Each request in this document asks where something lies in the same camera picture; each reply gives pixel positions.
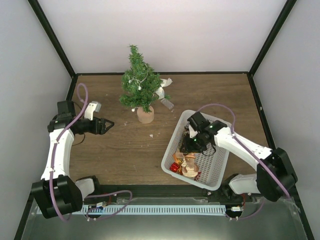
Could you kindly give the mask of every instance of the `white bow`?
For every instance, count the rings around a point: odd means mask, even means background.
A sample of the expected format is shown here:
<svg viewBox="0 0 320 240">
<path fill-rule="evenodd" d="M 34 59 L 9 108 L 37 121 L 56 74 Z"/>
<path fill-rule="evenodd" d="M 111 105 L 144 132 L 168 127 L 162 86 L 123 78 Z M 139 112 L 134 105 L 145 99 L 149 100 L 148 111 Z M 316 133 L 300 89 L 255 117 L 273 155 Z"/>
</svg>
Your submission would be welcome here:
<svg viewBox="0 0 320 240">
<path fill-rule="evenodd" d="M 172 84 L 172 80 L 170 77 L 168 79 L 161 79 L 161 80 L 162 80 L 161 87 L 159 87 L 155 91 L 155 93 L 159 96 L 159 99 L 163 99 L 165 97 L 165 90 L 163 88 Z"/>
</svg>

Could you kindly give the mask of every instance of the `wooden surface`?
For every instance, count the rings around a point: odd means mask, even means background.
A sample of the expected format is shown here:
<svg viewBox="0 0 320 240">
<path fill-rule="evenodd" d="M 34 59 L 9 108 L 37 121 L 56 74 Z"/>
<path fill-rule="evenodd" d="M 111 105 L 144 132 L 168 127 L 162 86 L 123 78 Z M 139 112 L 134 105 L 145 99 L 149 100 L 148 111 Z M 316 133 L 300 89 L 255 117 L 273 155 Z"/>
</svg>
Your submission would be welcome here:
<svg viewBox="0 0 320 240">
<path fill-rule="evenodd" d="M 255 101 L 245 74 L 162 75 L 173 83 L 165 87 L 174 108 L 169 110 L 159 100 L 152 104 L 154 121 L 142 124 L 137 112 L 122 106 L 119 96 L 120 75 L 79 76 L 78 83 L 86 84 L 89 101 L 102 104 L 96 117 L 115 122 L 105 135 L 87 133 L 85 141 L 73 146 L 70 156 L 70 175 L 78 178 L 96 175 L 101 184 L 187 184 L 164 173 L 161 160 L 184 110 L 197 110 L 208 103 L 220 103 L 236 115 L 235 131 L 253 142 L 267 146 L 266 137 Z M 76 92 L 73 100 L 79 103 Z M 203 113 L 232 121 L 224 108 L 208 107 Z M 74 144 L 83 136 L 77 135 Z M 230 153 L 224 179 L 234 173 L 251 174 L 254 170 Z"/>
</svg>

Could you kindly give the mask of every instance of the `cable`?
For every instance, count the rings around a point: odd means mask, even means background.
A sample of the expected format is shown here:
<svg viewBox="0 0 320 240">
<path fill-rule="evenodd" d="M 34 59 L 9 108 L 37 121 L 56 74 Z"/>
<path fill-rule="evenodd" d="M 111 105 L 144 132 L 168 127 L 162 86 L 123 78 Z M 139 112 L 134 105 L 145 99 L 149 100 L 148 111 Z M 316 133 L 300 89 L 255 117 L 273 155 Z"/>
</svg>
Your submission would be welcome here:
<svg viewBox="0 0 320 240">
<path fill-rule="evenodd" d="M 85 100 L 83 100 L 80 97 L 80 93 L 79 93 L 79 87 L 82 86 L 84 87 L 85 90 Z M 87 86 L 84 85 L 83 83 L 79 83 L 77 88 L 76 88 L 76 94 L 79 98 L 79 100 L 83 103 L 83 107 L 80 111 L 80 113 L 62 130 L 62 132 L 58 135 L 58 137 L 56 138 L 56 143 L 53 145 L 53 149 L 52 149 L 52 155 L 51 155 L 51 169 L 52 171 L 50 172 L 50 178 L 49 178 L 49 190 L 50 190 L 50 197 L 51 197 L 51 201 L 52 201 L 52 205 L 54 207 L 54 210 L 56 211 L 56 214 L 59 216 L 59 218 L 63 221 L 63 222 L 67 222 L 72 213 L 69 214 L 69 217 L 67 219 L 64 218 L 64 216 L 61 214 L 57 202 L 56 202 L 56 198 L 55 198 L 55 193 L 54 193 L 54 167 L 55 167 L 55 156 L 56 156 L 56 151 L 57 151 L 57 147 L 58 147 L 58 143 L 60 138 L 62 137 L 62 135 L 79 119 L 81 118 L 81 116 L 84 114 L 87 104 L 88 104 L 88 89 Z"/>
<path fill-rule="evenodd" d="M 206 156 L 206 157 L 211 157 L 211 156 L 215 155 L 217 149 L 216 149 L 216 147 L 213 146 L 212 144 L 211 144 L 211 147 L 213 148 L 213 153 L 211 153 L 210 155 L 207 155 L 207 154 L 205 154 L 205 152 L 203 151 L 201 154 L 204 155 L 204 156 Z"/>
<path fill-rule="evenodd" d="M 276 184 L 278 184 L 278 186 L 281 188 L 281 190 L 284 192 L 284 194 L 286 195 L 286 197 L 289 199 L 290 198 L 290 194 L 287 191 L 287 189 L 285 188 L 285 186 L 282 185 L 282 183 L 278 180 L 278 178 L 272 173 L 272 171 L 249 149 L 246 147 L 246 145 L 244 145 L 237 137 L 236 133 L 235 133 L 235 123 L 236 123 L 236 115 L 235 113 L 227 106 L 223 105 L 223 104 L 219 104 L 219 103 L 210 103 L 207 105 L 204 105 L 202 107 L 200 107 L 198 109 L 197 112 L 200 112 L 200 110 L 209 107 L 209 106 L 219 106 L 219 107 L 223 107 L 225 109 L 227 109 L 233 116 L 233 122 L 231 124 L 231 134 L 233 136 L 233 138 L 237 141 L 238 144 L 240 144 L 241 147 L 243 147 L 255 160 L 258 161 L 258 163 L 265 169 L 265 171 L 271 176 L 271 178 L 276 182 Z"/>
<path fill-rule="evenodd" d="M 86 199 L 91 199 L 91 198 L 101 198 L 101 197 L 107 197 L 107 196 L 112 196 L 112 195 L 117 195 L 117 194 L 123 194 L 123 193 L 129 193 L 130 194 L 130 198 L 129 198 L 129 201 L 123 205 L 123 207 L 121 207 L 118 211 L 112 213 L 111 215 L 108 215 L 108 216 L 104 216 L 104 217 L 99 217 L 99 218 L 93 218 L 95 221 L 99 221 L 99 220 L 104 220 L 104 219 L 108 219 L 108 218 L 111 218 L 115 215 L 117 215 L 118 213 L 120 213 L 123 209 L 125 209 L 129 203 L 132 201 L 132 192 L 130 190 L 121 190 L 121 191 L 115 191 L 115 192 L 112 192 L 112 193 L 107 193 L 107 194 L 101 194 L 101 195 L 89 195 L 86 197 Z M 91 209 L 88 209 L 88 211 L 86 212 L 86 217 L 87 217 L 87 220 L 90 221 L 90 218 L 89 217 L 89 213 L 95 209 L 100 209 L 98 207 L 94 207 L 94 208 L 91 208 Z"/>
<path fill-rule="evenodd" d="M 79 144 L 82 144 L 85 139 L 86 139 L 86 134 L 84 133 L 84 134 L 83 134 L 83 139 L 81 140 L 81 142 L 78 142 L 78 143 L 72 145 L 72 147 L 77 146 L 77 145 L 79 145 Z"/>
<path fill-rule="evenodd" d="M 246 204 L 246 195 L 244 193 L 241 194 L 242 198 L 243 198 L 243 203 L 242 203 L 242 207 L 243 210 L 245 210 L 245 204 Z"/>
<path fill-rule="evenodd" d="M 80 107 L 80 105 L 78 103 L 76 103 L 75 101 L 73 102 L 75 105 L 77 105 L 81 111 L 82 107 Z"/>
</svg>

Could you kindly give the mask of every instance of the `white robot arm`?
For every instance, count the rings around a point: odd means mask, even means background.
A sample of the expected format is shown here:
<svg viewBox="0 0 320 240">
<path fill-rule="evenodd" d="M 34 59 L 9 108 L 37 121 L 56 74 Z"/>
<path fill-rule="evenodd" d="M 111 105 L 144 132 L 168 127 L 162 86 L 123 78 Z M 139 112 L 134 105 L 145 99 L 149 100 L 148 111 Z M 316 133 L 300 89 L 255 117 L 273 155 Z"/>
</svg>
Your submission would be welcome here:
<svg viewBox="0 0 320 240">
<path fill-rule="evenodd" d="M 31 193 L 45 218 L 57 216 L 54 206 L 50 201 L 49 180 L 52 171 L 54 197 L 62 214 L 81 210 L 85 197 L 93 193 L 97 184 L 99 184 L 95 176 L 79 179 L 75 183 L 70 179 L 70 153 L 75 134 L 92 133 L 103 135 L 114 126 L 114 122 L 112 121 L 94 117 L 94 112 L 100 110 L 101 104 L 92 101 L 86 106 L 83 118 L 77 120 L 67 129 L 57 143 L 58 136 L 76 116 L 72 101 L 58 102 L 57 107 L 58 115 L 48 125 L 50 148 L 46 167 L 41 176 L 41 181 L 33 183 L 31 188 Z M 54 167 L 52 168 L 51 164 L 55 144 L 57 145 L 54 152 Z"/>
<path fill-rule="evenodd" d="M 230 127 L 221 121 L 210 123 L 200 112 L 194 113 L 188 119 L 188 134 L 184 137 L 180 152 L 202 153 L 207 150 L 207 145 L 224 148 L 248 163 L 257 173 L 249 175 L 238 174 L 229 180 L 228 186 L 236 195 L 262 194 L 270 201 L 277 201 L 284 192 L 279 188 L 269 173 L 262 165 L 234 138 Z M 260 146 L 243 136 L 234 133 L 255 156 L 266 165 L 280 183 L 289 190 L 298 181 L 297 175 L 291 165 L 287 153 L 277 148 L 272 150 Z"/>
</svg>

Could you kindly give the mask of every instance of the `white plastic basket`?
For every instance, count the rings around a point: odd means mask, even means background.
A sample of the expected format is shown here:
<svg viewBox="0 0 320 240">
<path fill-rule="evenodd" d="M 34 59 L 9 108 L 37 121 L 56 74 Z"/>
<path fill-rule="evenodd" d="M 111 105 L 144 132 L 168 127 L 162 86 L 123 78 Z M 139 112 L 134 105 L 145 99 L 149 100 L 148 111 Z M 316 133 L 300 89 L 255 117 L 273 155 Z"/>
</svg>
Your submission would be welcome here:
<svg viewBox="0 0 320 240">
<path fill-rule="evenodd" d="M 166 151 L 164 153 L 164 156 L 161 162 L 161 168 L 165 173 L 170 174 L 171 176 L 177 179 L 180 179 L 182 181 L 185 181 L 189 184 L 195 185 L 202 189 L 215 191 L 221 185 L 221 181 L 224 176 L 226 164 L 228 161 L 229 151 L 225 150 L 224 148 L 220 148 L 217 146 L 216 152 L 213 156 L 205 156 L 201 153 L 196 153 L 195 162 L 199 167 L 199 172 L 201 172 L 200 178 L 197 181 L 170 170 L 170 166 L 174 163 L 173 154 L 177 150 L 178 144 L 184 133 L 185 126 L 188 123 L 187 119 L 191 117 L 194 113 L 195 111 L 185 110 L 181 114 L 181 117 L 170 139 L 169 145 L 166 148 Z M 202 113 L 202 115 L 210 122 L 219 120 L 227 124 L 229 127 L 231 126 L 229 122 L 226 122 L 220 118 L 210 116 L 204 113 Z M 208 144 L 207 147 L 208 147 L 208 150 L 205 152 L 205 154 L 211 155 L 214 152 L 214 149 L 211 147 L 211 144 Z"/>
</svg>

